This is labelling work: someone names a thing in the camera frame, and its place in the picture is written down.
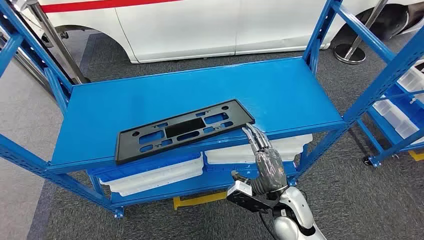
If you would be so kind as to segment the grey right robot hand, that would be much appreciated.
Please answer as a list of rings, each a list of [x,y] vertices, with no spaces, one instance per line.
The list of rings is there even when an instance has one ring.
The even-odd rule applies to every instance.
[[[279,152],[273,148],[267,136],[250,123],[247,123],[241,129],[247,136],[254,154],[258,176],[250,179],[233,170],[231,171],[233,180],[250,185],[252,192],[256,195],[264,195],[287,189],[288,182],[283,168],[282,158]]]

